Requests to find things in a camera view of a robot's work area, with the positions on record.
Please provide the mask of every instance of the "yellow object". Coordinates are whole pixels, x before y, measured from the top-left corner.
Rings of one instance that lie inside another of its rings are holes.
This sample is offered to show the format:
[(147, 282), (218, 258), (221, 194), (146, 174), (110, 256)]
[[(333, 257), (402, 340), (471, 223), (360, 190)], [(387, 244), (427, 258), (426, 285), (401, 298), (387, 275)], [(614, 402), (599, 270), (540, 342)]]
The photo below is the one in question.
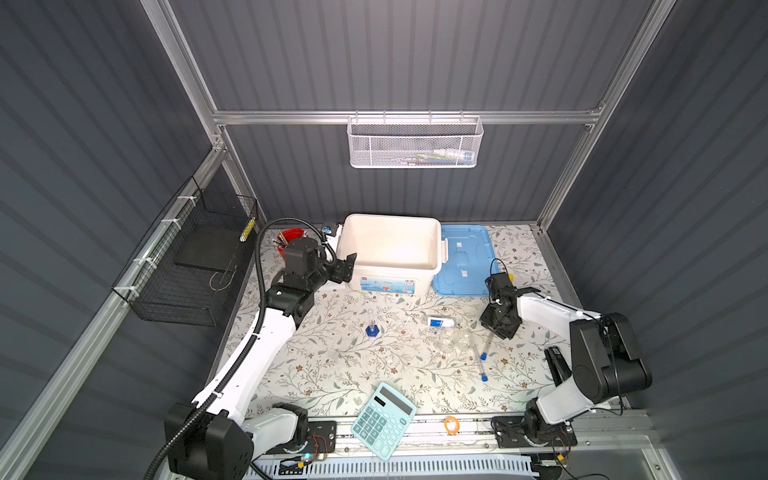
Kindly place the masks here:
[(245, 226), (245, 229), (243, 230), (243, 234), (240, 235), (240, 241), (244, 242), (246, 238), (248, 238), (248, 235), (250, 234), (250, 231), (253, 230), (253, 225), (256, 224), (256, 218), (253, 217), (250, 220), (248, 220), (248, 224)]
[[(448, 422), (454, 422), (456, 424), (456, 430), (449, 429)], [(460, 425), (456, 417), (448, 417), (442, 424), (445, 427), (445, 431), (448, 432), (448, 435), (456, 435), (458, 433)]]

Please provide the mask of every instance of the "black wire basket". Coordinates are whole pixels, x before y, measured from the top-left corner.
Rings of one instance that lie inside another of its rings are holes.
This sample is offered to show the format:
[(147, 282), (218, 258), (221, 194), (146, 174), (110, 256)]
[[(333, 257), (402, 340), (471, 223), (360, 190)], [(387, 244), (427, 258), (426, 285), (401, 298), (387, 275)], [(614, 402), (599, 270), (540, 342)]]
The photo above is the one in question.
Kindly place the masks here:
[(237, 307), (257, 232), (241, 237), (249, 225), (256, 229), (256, 216), (252, 197), (198, 189), (174, 219), (161, 220), (163, 233), (150, 253), (126, 264), (123, 273), (140, 263), (133, 283), (113, 290), (143, 320), (225, 323)]

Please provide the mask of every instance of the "blue label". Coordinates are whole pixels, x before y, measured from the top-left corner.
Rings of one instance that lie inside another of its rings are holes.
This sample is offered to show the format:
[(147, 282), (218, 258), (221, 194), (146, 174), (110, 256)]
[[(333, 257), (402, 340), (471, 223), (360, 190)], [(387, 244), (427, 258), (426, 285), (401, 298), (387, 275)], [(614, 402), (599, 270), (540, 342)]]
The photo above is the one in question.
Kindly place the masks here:
[(416, 280), (408, 278), (385, 278), (383, 276), (361, 276), (360, 289), (366, 292), (404, 293), (416, 292)]

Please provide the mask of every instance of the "orange ring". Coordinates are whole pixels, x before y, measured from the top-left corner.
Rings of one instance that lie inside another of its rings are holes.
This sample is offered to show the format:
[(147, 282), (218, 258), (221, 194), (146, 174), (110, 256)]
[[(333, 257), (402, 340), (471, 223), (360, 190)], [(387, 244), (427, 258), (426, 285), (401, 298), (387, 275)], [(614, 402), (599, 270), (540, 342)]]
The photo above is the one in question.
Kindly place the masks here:
[[(448, 422), (456, 422), (456, 430), (450, 430), (448, 428)], [(458, 429), (461, 427), (456, 417), (448, 417), (445, 419), (442, 425), (445, 427), (445, 431), (448, 432), (448, 435), (456, 435), (458, 433)]]

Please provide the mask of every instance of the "white mesh basket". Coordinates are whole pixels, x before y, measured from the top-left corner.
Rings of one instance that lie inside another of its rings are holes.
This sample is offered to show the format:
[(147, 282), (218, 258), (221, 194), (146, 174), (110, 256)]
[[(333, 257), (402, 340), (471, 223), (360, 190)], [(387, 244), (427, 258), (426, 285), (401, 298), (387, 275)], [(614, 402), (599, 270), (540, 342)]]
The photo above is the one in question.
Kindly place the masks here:
[(464, 115), (350, 117), (349, 163), (354, 168), (472, 168), (482, 122)]

